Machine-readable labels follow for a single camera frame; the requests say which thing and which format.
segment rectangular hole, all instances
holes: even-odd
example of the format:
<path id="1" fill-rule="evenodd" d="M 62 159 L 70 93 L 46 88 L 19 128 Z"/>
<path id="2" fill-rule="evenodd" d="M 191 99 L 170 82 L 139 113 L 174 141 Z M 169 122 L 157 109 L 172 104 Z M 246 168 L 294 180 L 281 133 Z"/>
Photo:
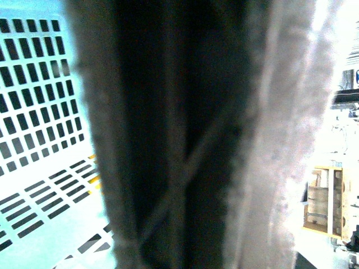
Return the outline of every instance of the rectangular hole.
<path id="1" fill-rule="evenodd" d="M 44 57 L 44 51 L 43 51 L 43 47 L 41 46 L 40 38 L 32 38 L 32 40 L 33 40 L 36 56 Z"/>
<path id="2" fill-rule="evenodd" d="M 36 86 L 36 87 L 34 87 L 34 90 L 35 90 L 35 95 L 36 95 L 36 99 L 38 100 L 38 103 L 39 104 L 44 103 L 45 99 L 44 99 L 44 95 L 43 95 L 43 92 L 41 90 L 41 87 Z"/>
<path id="3" fill-rule="evenodd" d="M 9 109 L 7 108 L 4 96 L 2 94 L 0 94 L 0 112 L 4 113 L 4 112 L 8 112 Z"/>
<path id="4" fill-rule="evenodd" d="M 0 73 L 2 76 L 2 80 L 4 81 L 5 87 L 13 86 L 13 81 L 12 81 L 12 77 L 10 75 L 9 68 L 0 67 Z"/>
<path id="5" fill-rule="evenodd" d="M 40 70 L 41 70 L 41 74 L 43 76 L 44 80 L 49 80 L 50 79 L 50 75 L 49 75 L 49 71 L 47 69 L 47 65 L 46 62 L 40 62 Z"/>
<path id="6" fill-rule="evenodd" d="M 51 148 L 52 148 L 52 151 L 53 151 L 54 153 L 56 153 L 56 152 L 59 151 L 58 146 L 57 146 L 56 144 L 53 145 Z"/>
<path id="7" fill-rule="evenodd" d="M 4 209 L 1 209 L 0 212 L 5 214 L 6 212 L 9 212 L 10 210 L 14 209 L 15 207 L 22 205 L 23 203 L 25 203 L 25 200 L 21 199 L 21 200 L 17 201 L 16 203 L 13 203 L 12 205 L 5 207 Z"/>
<path id="8" fill-rule="evenodd" d="M 50 127 L 46 128 L 46 131 L 47 131 L 50 141 L 54 141 L 56 138 L 55 138 L 55 133 L 54 133 L 53 128 L 50 126 Z"/>
<path id="9" fill-rule="evenodd" d="M 54 179 L 54 178 L 56 178 L 56 177 L 58 177 L 58 176 L 60 176 L 60 175 L 62 175 L 64 173 L 66 173 L 66 170 L 61 170 L 61 171 L 57 172 L 56 174 L 53 174 L 53 175 L 49 176 L 49 179 Z"/>
<path id="10" fill-rule="evenodd" d="M 14 138 L 12 140 L 13 147 L 15 148 L 15 151 L 17 154 L 23 153 L 24 148 L 22 147 L 21 141 L 19 138 Z"/>
<path id="11" fill-rule="evenodd" d="M 62 37 L 61 36 L 56 36 L 55 39 L 56 39 L 58 54 L 64 55 L 65 54 L 65 47 L 63 46 Z"/>
<path id="12" fill-rule="evenodd" d="M 0 47 L 0 62 L 5 61 L 4 53 L 2 52 L 2 48 Z"/>
<path id="13" fill-rule="evenodd" d="M 54 118 L 60 119 L 60 113 L 58 111 L 57 105 L 52 105 L 51 109 L 52 109 L 52 114 L 54 114 Z"/>
<path id="14" fill-rule="evenodd" d="M 99 234 L 95 234 L 92 238 L 90 238 L 85 244 L 83 244 L 77 250 L 81 254 L 84 254 L 89 248 L 91 248 L 100 239 L 101 239 L 101 236 Z"/>
<path id="15" fill-rule="evenodd" d="M 36 136 L 38 138 L 40 145 L 43 145 L 46 143 L 43 131 L 41 131 L 41 130 L 36 131 Z"/>
<path id="16" fill-rule="evenodd" d="M 109 249 L 111 246 L 105 242 L 101 245 L 101 247 L 99 247 L 97 250 L 95 250 L 95 252 L 99 252 L 99 251 L 106 251 L 107 249 Z"/>
<path id="17" fill-rule="evenodd" d="M 68 106 L 66 102 L 62 102 L 61 103 L 61 107 L 62 107 L 62 111 L 63 111 L 63 115 L 64 117 L 67 117 L 70 115 L 70 112 L 68 111 Z"/>
<path id="18" fill-rule="evenodd" d="M 47 25 L 46 20 L 40 20 L 40 26 L 41 26 L 42 32 L 48 32 L 49 31 L 49 26 Z"/>
<path id="19" fill-rule="evenodd" d="M 83 164 L 83 163 L 85 163 L 85 160 L 79 161 L 78 163 L 75 163 L 75 164 L 71 165 L 70 168 L 73 169 L 73 168 L 78 167 L 80 164 Z"/>
<path id="20" fill-rule="evenodd" d="M 29 161 L 27 160 L 26 157 L 21 157 L 20 164 L 21 164 L 21 166 L 27 166 L 29 164 Z"/>
<path id="21" fill-rule="evenodd" d="M 38 222 L 32 224 L 30 227 L 26 228 L 22 232 L 18 233 L 17 236 L 19 236 L 19 238 L 23 238 L 24 236 L 27 236 L 28 234 L 30 234 L 32 231 L 36 230 L 38 227 L 42 226 L 43 224 L 44 222 L 42 220 L 39 220 Z"/>
<path id="22" fill-rule="evenodd" d="M 24 26 L 22 25 L 22 21 L 18 18 L 15 18 L 12 20 L 13 25 L 15 27 L 15 31 L 17 33 L 23 33 L 24 32 Z"/>
<path id="23" fill-rule="evenodd" d="M 76 144 L 76 138 L 75 137 L 71 137 L 70 138 L 70 142 L 72 145 Z"/>
<path id="24" fill-rule="evenodd" d="M 65 77 L 70 75 L 70 68 L 68 66 L 67 60 L 63 59 L 61 60 L 61 66 L 62 66 L 62 72 Z"/>
<path id="25" fill-rule="evenodd" d="M 93 184 L 101 179 L 100 175 L 95 176 L 94 178 L 90 179 L 88 182 Z"/>
<path id="26" fill-rule="evenodd" d="M 44 122 L 45 123 L 50 122 L 50 116 L 49 116 L 49 112 L 47 111 L 47 108 L 41 108 L 40 111 L 43 116 Z"/>
<path id="27" fill-rule="evenodd" d="M 24 137 L 25 137 L 25 141 L 26 141 L 26 144 L 27 144 L 27 148 L 29 150 L 32 150 L 35 147 L 35 144 L 34 144 L 34 140 L 33 140 L 32 136 L 31 136 L 31 134 L 26 134 L 26 135 L 24 135 Z"/>
<path id="28" fill-rule="evenodd" d="M 13 67 L 13 69 L 15 70 L 15 74 L 16 74 L 16 77 L 17 77 L 17 81 L 19 82 L 19 84 L 26 84 L 26 77 L 25 77 L 25 74 L 24 74 L 24 70 L 22 69 L 22 66 L 21 65 L 15 65 Z"/>
<path id="29" fill-rule="evenodd" d="M 80 122 L 80 117 L 75 118 L 75 123 L 76 123 L 76 129 L 78 131 L 80 131 L 82 129 L 81 122 Z"/>
<path id="30" fill-rule="evenodd" d="M 78 186 L 77 188 L 73 189 L 72 191 L 66 193 L 66 195 L 71 197 L 71 196 L 73 196 L 74 194 L 76 194 L 77 192 L 79 192 L 80 190 L 82 190 L 84 188 L 85 188 L 84 185 Z"/>
<path id="31" fill-rule="evenodd" d="M 35 20 L 26 20 L 26 22 L 30 32 L 32 33 L 37 32 Z"/>
<path id="32" fill-rule="evenodd" d="M 5 18 L 0 18 L 0 29 L 2 33 L 10 33 L 9 24 Z"/>
<path id="33" fill-rule="evenodd" d="M 0 143 L 0 152 L 4 159 L 11 157 L 10 149 L 8 148 L 6 142 Z"/>
<path id="34" fill-rule="evenodd" d="M 15 125 L 13 125 L 12 119 L 10 117 L 5 118 L 4 122 L 9 135 L 16 133 Z"/>
<path id="35" fill-rule="evenodd" d="M 35 65 L 33 63 L 28 63 L 26 66 L 27 66 L 27 70 L 29 71 L 31 81 L 32 82 L 39 81 L 39 77 L 38 77 L 38 74 L 36 72 Z"/>
<path id="36" fill-rule="evenodd" d="M 28 223 L 30 220 L 33 220 L 34 218 L 37 217 L 36 213 L 32 213 L 29 216 L 23 218 L 22 220 L 18 221 L 17 223 L 11 225 L 11 227 L 15 230 L 21 226 L 23 226 L 24 224 Z"/>
<path id="37" fill-rule="evenodd" d="M 57 61 L 50 61 L 50 65 L 51 65 L 51 69 L 52 69 L 54 78 L 60 77 L 60 69 L 59 69 Z"/>
<path id="38" fill-rule="evenodd" d="M 84 167 L 82 167 L 82 168 L 80 168 L 79 170 L 77 170 L 76 173 L 79 174 L 79 173 L 85 171 L 86 169 L 88 169 L 88 168 L 90 168 L 90 167 L 91 167 L 91 165 L 90 165 L 90 164 L 87 164 L 87 165 L 85 165 Z"/>
<path id="39" fill-rule="evenodd" d="M 65 132 L 64 132 L 64 130 L 63 130 L 62 123 L 56 124 L 56 127 L 57 127 L 57 131 L 58 131 L 58 135 L 59 135 L 60 137 L 64 137 L 64 136 L 65 136 Z"/>
<path id="40" fill-rule="evenodd" d="M 29 129 L 29 126 L 27 125 L 26 118 L 25 118 L 24 114 L 19 114 L 16 116 L 16 118 L 20 124 L 21 130 Z"/>
<path id="41" fill-rule="evenodd" d="M 6 240 L 4 243 L 0 244 L 0 252 L 12 245 L 11 240 Z"/>
<path id="42" fill-rule="evenodd" d="M 49 97 L 49 100 L 50 101 L 55 100 L 55 94 L 54 94 L 54 90 L 52 89 L 52 85 L 46 84 L 45 88 L 46 88 L 46 92 L 47 92 L 47 96 Z"/>
<path id="43" fill-rule="evenodd" d="M 69 178 L 72 178 L 72 175 L 67 175 L 67 176 L 65 176 L 65 177 L 63 177 L 63 178 L 61 178 L 61 179 L 55 181 L 55 184 L 56 184 L 56 185 L 59 185 L 59 184 L 65 182 L 66 180 L 68 180 Z"/>
<path id="44" fill-rule="evenodd" d="M 28 212 L 31 209 L 30 206 L 26 206 L 19 211 L 16 211 L 15 213 L 11 214 L 9 217 L 6 217 L 7 221 L 12 221 L 13 219 L 16 219 L 17 217 L 21 216 L 22 214 Z"/>
<path id="45" fill-rule="evenodd" d="M 110 231 L 111 231 L 111 226 L 110 226 L 110 224 L 107 224 L 106 227 L 103 228 L 103 230 L 104 230 L 106 233 L 110 232 Z"/>
<path id="46" fill-rule="evenodd" d="M 48 149 L 43 149 L 43 150 L 41 150 L 41 152 L 42 152 L 42 154 L 43 154 L 44 157 L 47 157 L 47 156 L 50 155 L 50 152 L 49 152 Z"/>
<path id="47" fill-rule="evenodd" d="M 52 193 L 50 193 L 50 194 L 44 196 L 43 198 L 38 199 L 38 200 L 36 201 L 36 204 L 39 205 L 39 204 L 41 204 L 41 203 L 43 203 L 43 202 L 49 200 L 50 198 L 54 197 L 55 195 L 56 195 L 56 192 L 52 192 Z"/>
<path id="48" fill-rule="evenodd" d="M 67 86 L 68 95 L 69 95 L 69 96 L 74 95 L 73 86 L 72 86 L 72 81 L 71 81 L 71 80 L 67 80 L 67 81 L 66 81 L 66 86 Z"/>
<path id="49" fill-rule="evenodd" d="M 92 174 L 95 174 L 96 173 L 96 169 L 93 169 L 91 171 L 89 171 L 88 173 L 82 175 L 82 178 L 87 178 L 89 176 L 91 176 Z"/>
<path id="50" fill-rule="evenodd" d="M 7 38 L 7 39 L 4 39 L 4 41 L 5 41 L 7 51 L 9 53 L 9 55 L 10 55 L 10 58 L 12 60 L 18 60 L 19 55 L 17 53 L 16 46 L 15 46 L 15 43 L 14 43 L 13 39 Z"/>
<path id="51" fill-rule="evenodd" d="M 46 45 L 46 50 L 47 50 L 47 54 L 49 56 L 54 56 L 55 55 L 55 51 L 54 51 L 54 47 L 52 45 L 52 40 L 49 36 L 44 38 L 45 40 L 45 45 Z"/>
<path id="52" fill-rule="evenodd" d="M 31 97 L 31 93 L 29 89 L 21 90 L 22 96 L 24 97 L 26 106 L 34 105 L 33 99 Z"/>
<path id="53" fill-rule="evenodd" d="M 9 97 L 10 97 L 10 101 L 11 101 L 12 107 L 13 107 L 14 109 L 20 109 L 20 108 L 21 108 L 21 104 L 20 104 L 19 97 L 17 96 L 17 92 L 11 91 L 11 92 L 9 92 L 8 94 L 9 94 Z"/>
<path id="54" fill-rule="evenodd" d="M 19 197 L 19 196 L 20 196 L 20 194 L 15 193 L 15 194 L 13 194 L 13 195 L 11 195 L 11 196 L 9 196 L 9 197 L 7 197 L 7 198 L 1 200 L 1 201 L 0 201 L 0 206 L 2 206 L 4 203 L 7 203 L 7 202 L 9 202 L 9 201 L 11 201 L 11 200 L 14 200 L 16 197 Z"/>
<path id="55" fill-rule="evenodd" d="M 77 114 L 79 112 L 79 110 L 77 109 L 77 104 L 76 104 L 76 100 L 72 99 L 71 100 L 71 108 L 72 108 L 72 112 L 74 114 Z"/>
<path id="56" fill-rule="evenodd" d="M 39 122 L 39 118 L 38 118 L 38 115 L 37 115 L 36 111 L 32 110 L 32 111 L 29 112 L 29 114 L 30 114 L 31 121 L 33 122 L 33 126 L 34 127 L 39 126 L 40 122 Z"/>
<path id="57" fill-rule="evenodd" d="M 54 206 L 58 205 L 59 203 L 61 203 L 63 201 L 62 198 L 56 199 L 55 201 L 49 203 L 48 205 L 44 206 L 43 208 L 41 208 L 42 211 L 46 212 L 48 211 L 50 208 L 53 208 Z"/>
<path id="58" fill-rule="evenodd" d="M 40 158 L 39 158 L 39 154 L 37 152 L 34 152 L 31 154 L 31 159 L 33 161 L 38 161 Z"/>
<path id="59" fill-rule="evenodd" d="M 49 217 L 49 219 L 53 219 L 54 217 L 58 216 L 59 214 L 61 214 L 62 212 L 64 212 L 65 210 L 67 210 L 69 208 L 70 208 L 69 205 L 64 205 L 63 207 L 60 207 L 55 212 L 52 212 L 51 214 L 49 214 L 48 217 Z"/>
<path id="60" fill-rule="evenodd" d="M 16 170 L 16 164 L 14 161 L 11 161 L 10 163 L 6 164 L 7 169 L 9 169 L 9 172 Z"/>
<path id="61" fill-rule="evenodd" d="M 60 32 L 60 24 L 57 20 L 52 20 L 52 29 L 54 29 L 55 32 Z"/>
<path id="62" fill-rule="evenodd" d="M 31 50 L 30 50 L 30 47 L 29 47 L 29 43 L 27 42 L 27 39 L 26 38 L 19 38 L 19 42 L 20 42 L 20 47 L 21 47 L 22 53 L 24 55 L 24 58 L 25 59 L 31 58 L 32 57 Z"/>
<path id="63" fill-rule="evenodd" d="M 61 82 L 56 82 L 56 88 L 57 88 L 58 97 L 64 98 L 65 97 L 65 92 L 63 90 L 62 83 Z"/>
<path id="64" fill-rule="evenodd" d="M 40 194 L 44 193 L 45 191 L 48 191 L 50 189 L 49 186 L 46 186 L 40 190 L 38 190 L 37 192 L 34 192 L 33 194 L 30 195 L 31 198 L 34 198 L 36 196 L 39 196 Z"/>
<path id="65" fill-rule="evenodd" d="M 31 185 L 31 186 L 27 187 L 27 188 L 25 189 L 25 192 L 29 192 L 29 191 L 31 191 L 31 190 L 37 188 L 38 186 L 41 186 L 41 185 L 44 184 L 44 183 L 45 183 L 45 181 L 41 180 L 41 181 L 35 183 L 34 185 Z"/>
<path id="66" fill-rule="evenodd" d="M 65 140 L 65 141 L 62 141 L 62 142 L 61 142 L 61 146 L 62 146 L 63 149 L 66 149 L 66 148 L 68 147 L 67 141 L 66 141 L 66 140 Z"/>

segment wooden shelf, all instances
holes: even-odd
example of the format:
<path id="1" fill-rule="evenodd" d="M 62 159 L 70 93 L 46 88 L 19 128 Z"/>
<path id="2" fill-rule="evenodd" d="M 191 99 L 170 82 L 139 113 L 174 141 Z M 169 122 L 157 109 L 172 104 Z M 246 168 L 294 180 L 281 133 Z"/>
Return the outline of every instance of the wooden shelf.
<path id="1" fill-rule="evenodd" d="M 336 171 L 342 171 L 342 167 L 336 167 L 336 166 L 315 166 L 315 169 L 324 169 L 324 170 L 336 170 Z"/>

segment yellow stripe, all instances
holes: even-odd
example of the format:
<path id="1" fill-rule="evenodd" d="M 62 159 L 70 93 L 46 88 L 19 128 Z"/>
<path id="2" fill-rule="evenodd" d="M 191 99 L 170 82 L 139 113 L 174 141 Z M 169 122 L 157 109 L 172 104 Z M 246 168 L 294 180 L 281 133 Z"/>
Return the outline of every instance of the yellow stripe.
<path id="1" fill-rule="evenodd" d="M 89 182 L 90 184 L 92 184 L 92 183 L 96 182 L 97 180 L 99 180 L 100 178 L 101 178 L 100 175 L 97 175 L 97 176 L 95 176 L 93 179 L 90 179 L 88 182 Z"/>

